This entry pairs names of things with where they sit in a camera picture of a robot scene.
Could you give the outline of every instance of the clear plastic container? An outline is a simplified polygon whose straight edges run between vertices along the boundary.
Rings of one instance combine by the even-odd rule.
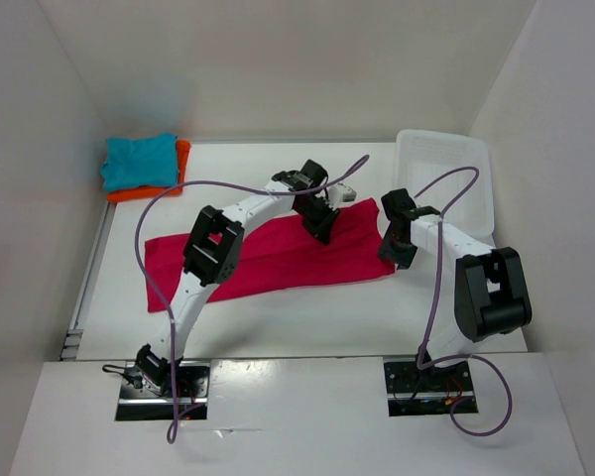
[[[471,137],[413,129],[397,135],[394,188],[407,188],[414,195],[433,179],[463,166],[478,168],[480,176],[450,208],[445,220],[474,238],[486,238],[494,231],[494,198],[485,143]],[[472,173],[463,172],[445,178],[415,202],[440,210],[471,177]]]

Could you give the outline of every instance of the pink towel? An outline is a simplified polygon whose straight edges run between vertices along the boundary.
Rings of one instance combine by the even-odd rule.
[[[395,265],[377,257],[381,244],[378,214],[372,198],[342,208],[328,246],[302,228],[298,215],[270,220],[245,239],[236,272],[209,301],[300,286],[356,283],[392,274]],[[179,285],[187,236],[146,241],[146,268],[169,300]],[[146,287],[148,312],[164,310],[152,288]]]

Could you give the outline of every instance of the blue towel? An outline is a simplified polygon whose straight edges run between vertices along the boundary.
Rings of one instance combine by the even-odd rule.
[[[179,177],[176,142],[177,136],[173,134],[137,141],[107,139],[108,157],[101,166],[103,189],[111,192],[141,185],[176,184]]]

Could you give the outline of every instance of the white platform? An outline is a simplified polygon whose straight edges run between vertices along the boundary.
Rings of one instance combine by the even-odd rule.
[[[496,354],[514,391],[514,416],[488,438],[461,434],[449,416],[388,417],[377,357],[214,361],[208,420],[187,421],[174,446],[165,421],[115,422],[120,379],[101,363],[48,363],[11,476],[551,475],[583,470],[544,357]],[[506,398],[472,362],[480,430]]]
[[[370,162],[347,181],[358,200],[392,188],[395,144],[192,145],[186,179],[219,179],[260,187],[306,159],[332,178],[364,154]],[[189,187],[164,198],[146,220],[143,240],[188,232],[201,207],[220,207],[245,194],[218,187]],[[147,200],[117,205],[92,299],[85,302],[77,358],[133,359],[157,332],[164,313],[148,314],[143,275],[133,251],[135,226]],[[387,226],[380,216],[380,230]],[[427,320],[435,261],[419,252],[413,267],[386,279],[356,285],[295,289],[207,305],[185,349],[186,358],[264,358],[414,354]],[[444,280],[439,319],[453,319],[453,280]],[[485,341],[482,352],[526,351],[520,331]]]

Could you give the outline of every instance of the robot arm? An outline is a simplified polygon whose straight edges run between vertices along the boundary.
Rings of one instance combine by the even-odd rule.
[[[382,258],[407,269],[417,248],[437,256],[439,212],[435,208],[417,207],[404,188],[384,195],[382,203],[391,221],[379,251]],[[443,223],[443,266],[454,274],[455,319],[443,323],[444,329],[430,338],[427,352],[432,359],[473,353],[485,338],[508,334],[531,322],[525,275],[514,249],[494,249]]]
[[[182,358],[187,338],[202,307],[211,294],[234,273],[244,238],[268,220],[295,210],[302,225],[315,239],[328,244],[332,225],[339,214],[337,205],[352,201],[356,193],[343,184],[334,185],[324,200],[315,193],[271,195],[320,186],[326,170],[313,161],[302,169],[273,176],[265,190],[269,195],[251,195],[217,210],[205,206],[194,223],[183,249],[183,266],[171,307],[175,317],[174,357]],[[171,324],[164,322],[158,334],[139,350],[136,367],[146,385],[155,393],[168,389],[171,368]]]

